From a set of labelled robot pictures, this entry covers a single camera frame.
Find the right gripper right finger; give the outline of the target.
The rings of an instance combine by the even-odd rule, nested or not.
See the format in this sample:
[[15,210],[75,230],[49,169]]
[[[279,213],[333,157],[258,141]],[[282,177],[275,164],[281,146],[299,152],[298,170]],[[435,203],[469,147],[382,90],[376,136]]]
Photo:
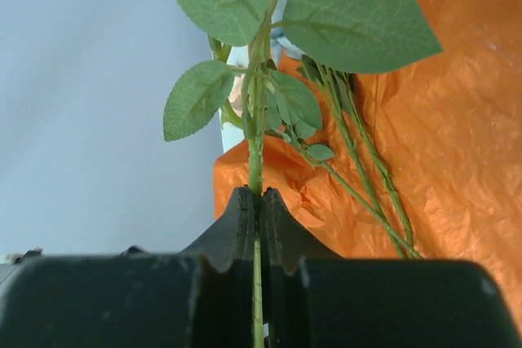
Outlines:
[[492,276],[474,262],[340,257],[287,209],[260,212],[271,347],[518,347]]

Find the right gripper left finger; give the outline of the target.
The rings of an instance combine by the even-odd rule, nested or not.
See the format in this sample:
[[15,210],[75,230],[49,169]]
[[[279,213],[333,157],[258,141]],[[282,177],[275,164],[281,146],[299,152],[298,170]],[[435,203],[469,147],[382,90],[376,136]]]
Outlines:
[[2,346],[252,346],[253,215],[238,187],[178,253],[23,261],[1,297]]

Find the orange paper flower wrapping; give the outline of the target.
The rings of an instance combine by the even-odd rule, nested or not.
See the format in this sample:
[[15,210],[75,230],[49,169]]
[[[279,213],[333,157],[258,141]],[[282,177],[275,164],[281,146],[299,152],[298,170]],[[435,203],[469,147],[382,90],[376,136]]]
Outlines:
[[[521,0],[418,0],[444,53],[361,75],[356,102],[425,258],[493,275],[521,331]],[[391,258],[387,233],[324,168],[266,138],[263,182],[346,258]]]

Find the artificial flower bunch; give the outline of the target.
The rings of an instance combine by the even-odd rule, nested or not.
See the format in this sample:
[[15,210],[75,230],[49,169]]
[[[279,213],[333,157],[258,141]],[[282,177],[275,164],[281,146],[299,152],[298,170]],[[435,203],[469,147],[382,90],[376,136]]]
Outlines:
[[[347,180],[337,173],[330,164],[317,158],[313,158],[310,153],[307,152],[309,146],[303,141],[299,143],[298,147],[301,155],[307,160],[307,162],[317,163],[320,167],[325,168],[336,180],[338,180],[348,193],[354,196],[354,198],[356,198],[378,220],[378,222],[383,226],[385,232],[388,234],[391,243],[401,258],[420,259],[422,257],[421,254],[414,248],[414,230],[408,214],[405,212],[402,201],[400,200],[399,192],[393,183],[392,176],[384,164],[382,157],[379,155],[374,142],[366,130],[365,124],[362,120],[362,115],[360,115],[359,110],[356,108],[354,75],[352,73],[346,73],[335,68],[327,67],[316,62],[314,59],[305,56],[303,52],[297,48],[297,46],[292,44],[281,31],[270,34],[270,45],[275,60],[279,61],[283,53],[286,53],[293,59],[297,59],[300,62],[299,71],[304,73],[304,76],[308,81],[312,82],[314,86],[319,88],[319,91],[322,93],[330,111],[330,115],[343,138],[347,152],[355,163],[357,172],[369,200],[365,200],[361,194],[355,191],[355,189],[348,184]],[[351,118],[356,126],[356,129],[368,150],[370,158],[381,176],[383,186],[391,199],[392,206],[395,208],[399,222],[402,225],[400,230],[397,230],[392,226],[384,213],[375,186],[370,181],[367,170],[365,169],[359,152],[357,151],[356,140],[349,130],[347,123],[348,118]]]

